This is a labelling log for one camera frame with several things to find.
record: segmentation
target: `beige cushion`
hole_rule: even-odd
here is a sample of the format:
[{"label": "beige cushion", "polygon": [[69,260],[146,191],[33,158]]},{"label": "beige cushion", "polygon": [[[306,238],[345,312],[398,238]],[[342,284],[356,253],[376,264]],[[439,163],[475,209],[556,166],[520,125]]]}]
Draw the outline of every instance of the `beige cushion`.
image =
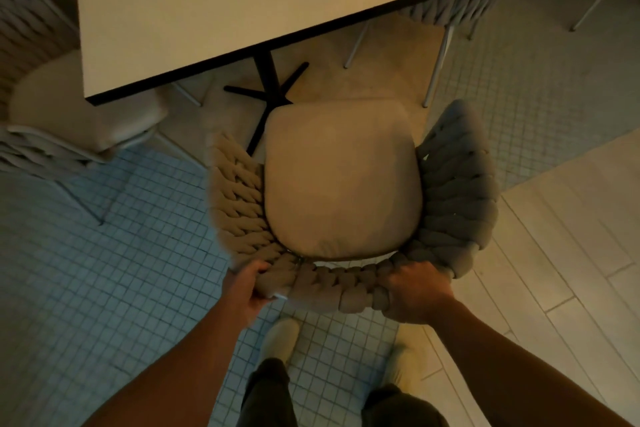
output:
[{"label": "beige cushion", "polygon": [[325,261],[377,257],[417,228],[420,176],[399,103],[279,107],[265,138],[267,221],[292,252]]},{"label": "beige cushion", "polygon": [[18,82],[9,101],[9,122],[52,133],[102,152],[158,124],[168,111],[156,91],[92,106],[83,96],[80,51],[38,67]]}]

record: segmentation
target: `right hand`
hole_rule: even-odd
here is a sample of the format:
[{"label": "right hand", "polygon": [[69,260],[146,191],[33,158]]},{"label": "right hand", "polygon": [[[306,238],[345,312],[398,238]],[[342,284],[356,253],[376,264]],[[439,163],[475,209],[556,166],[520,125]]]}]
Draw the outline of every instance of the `right hand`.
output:
[{"label": "right hand", "polygon": [[389,309],[384,315],[401,323],[431,324],[443,303],[455,300],[449,277],[431,262],[402,265],[380,285],[389,291]]}]

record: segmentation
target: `white sneaker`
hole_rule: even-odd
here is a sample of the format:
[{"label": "white sneaker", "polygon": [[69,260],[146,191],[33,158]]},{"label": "white sneaker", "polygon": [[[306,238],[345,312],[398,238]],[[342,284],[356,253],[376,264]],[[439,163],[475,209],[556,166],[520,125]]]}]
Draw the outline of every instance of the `white sneaker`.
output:
[{"label": "white sneaker", "polygon": [[285,318],[276,321],[264,336],[258,366],[267,358],[277,358],[287,364],[296,347],[299,334],[300,325],[295,319]]},{"label": "white sneaker", "polygon": [[421,350],[423,336],[420,326],[400,326],[381,386],[391,383],[404,393],[415,394],[418,391],[425,359]]}]

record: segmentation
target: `forearm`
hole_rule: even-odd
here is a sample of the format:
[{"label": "forearm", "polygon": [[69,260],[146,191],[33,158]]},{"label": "forearm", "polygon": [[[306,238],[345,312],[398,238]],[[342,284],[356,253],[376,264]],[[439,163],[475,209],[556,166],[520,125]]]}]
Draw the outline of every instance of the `forearm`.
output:
[{"label": "forearm", "polygon": [[171,350],[116,393],[85,427],[206,426],[241,331],[222,298]]},{"label": "forearm", "polygon": [[450,298],[430,320],[494,426],[629,426],[579,386]]}]

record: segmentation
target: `table base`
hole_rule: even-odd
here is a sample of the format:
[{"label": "table base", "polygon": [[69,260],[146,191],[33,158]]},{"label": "table base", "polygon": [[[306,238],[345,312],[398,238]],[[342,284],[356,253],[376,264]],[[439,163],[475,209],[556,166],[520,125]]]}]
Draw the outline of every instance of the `table base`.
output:
[{"label": "table base", "polygon": [[264,125],[267,122],[269,114],[274,110],[274,108],[291,105],[292,102],[286,98],[287,92],[291,89],[293,83],[295,83],[302,73],[304,73],[306,68],[309,67],[309,63],[305,61],[298,66],[291,76],[281,85],[278,80],[278,74],[270,51],[256,54],[253,57],[253,61],[255,62],[256,68],[258,68],[258,74],[260,75],[260,81],[262,82],[264,91],[229,85],[223,88],[224,91],[228,91],[229,93],[236,93],[255,99],[261,99],[267,104],[267,108],[264,109],[264,112],[260,117],[260,122],[258,122],[258,125],[253,132],[253,137],[251,138],[251,142],[249,142],[249,147],[246,148],[249,155],[253,155],[255,148],[258,147],[258,143],[264,133]]}]

